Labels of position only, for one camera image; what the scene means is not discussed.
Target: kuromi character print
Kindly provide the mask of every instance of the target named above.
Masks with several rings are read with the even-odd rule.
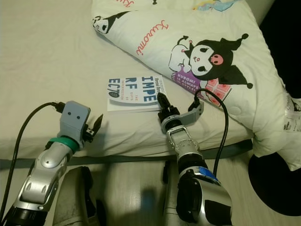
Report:
[[[126,13],[128,13],[128,11],[117,13],[107,18],[102,18],[101,16],[95,16],[94,19],[92,20],[93,27],[97,32],[101,34],[107,34],[109,30],[112,28],[113,24],[116,22],[116,20],[120,19]]]
[[[191,40],[187,42],[188,36],[183,36],[172,49],[168,65],[174,71],[173,80],[176,81],[175,76],[177,76],[179,83],[182,79],[181,76],[186,74],[185,77],[189,77],[194,83],[189,85],[187,84],[188,80],[186,80],[184,86],[195,86],[197,83],[202,88],[212,88],[211,91],[214,89],[218,89],[218,92],[223,90],[225,92],[221,96],[224,98],[230,92],[231,85],[246,85],[248,89],[251,89],[253,84],[247,82],[236,65],[232,65],[233,51],[237,50],[242,40],[247,38],[248,34],[243,34],[240,39],[235,41],[224,38],[220,41],[203,40],[194,46]],[[189,44],[188,47],[183,44],[185,41]],[[212,99],[207,97],[205,93],[202,93],[201,97],[210,99],[212,102]]]

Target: cartoon character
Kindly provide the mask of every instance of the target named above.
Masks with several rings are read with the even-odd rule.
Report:
[[[237,50],[241,41],[247,37],[248,34],[243,34],[236,41],[228,41],[224,38],[220,41],[203,40],[195,46],[192,45],[192,41],[189,41],[188,48],[180,43],[188,39],[188,36],[183,36],[172,50],[169,68],[175,72],[181,69],[185,73],[191,71],[201,80],[201,87],[206,86],[206,81],[218,79],[219,84],[246,85],[251,89],[253,84],[247,82],[235,65],[231,65],[233,50]]]
[[[117,19],[120,19],[125,13],[128,13],[128,11],[117,13],[107,18],[102,18],[101,16],[95,16],[92,20],[93,27],[97,32],[102,34],[107,34],[111,29],[111,27],[113,26],[113,24],[115,23],[115,21]]]
[[[238,0],[222,2],[220,0],[209,0],[209,1],[199,3],[197,6],[195,6],[192,9],[206,11],[206,10],[214,8],[215,10],[222,12],[222,11],[229,9],[237,1]]]

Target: green band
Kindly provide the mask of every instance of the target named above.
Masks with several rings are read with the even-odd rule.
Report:
[[[55,137],[55,138],[51,138],[50,142],[58,142],[58,143],[62,143],[66,146],[68,146],[73,154],[76,153],[77,151],[79,151],[79,145],[73,141],[72,139],[69,139],[67,137]]]

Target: metal bracket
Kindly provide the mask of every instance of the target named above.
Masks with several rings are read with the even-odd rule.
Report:
[[[196,122],[200,117],[200,115],[203,113],[203,111],[204,111],[204,102],[201,101],[200,104],[196,108],[193,108],[190,112],[187,112],[185,114],[180,114],[180,115],[174,114],[167,117],[161,123],[161,128],[163,133],[166,133],[165,126],[170,121],[177,119],[181,121],[182,125],[189,125],[191,123]]]

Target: blue label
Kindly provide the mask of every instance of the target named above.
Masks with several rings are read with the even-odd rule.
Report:
[[[212,178],[213,180],[218,181],[218,179],[213,175],[213,173],[210,170],[208,170],[207,168],[200,166],[198,168],[198,170],[199,170],[200,174],[202,174],[203,176],[209,177],[209,178]]]

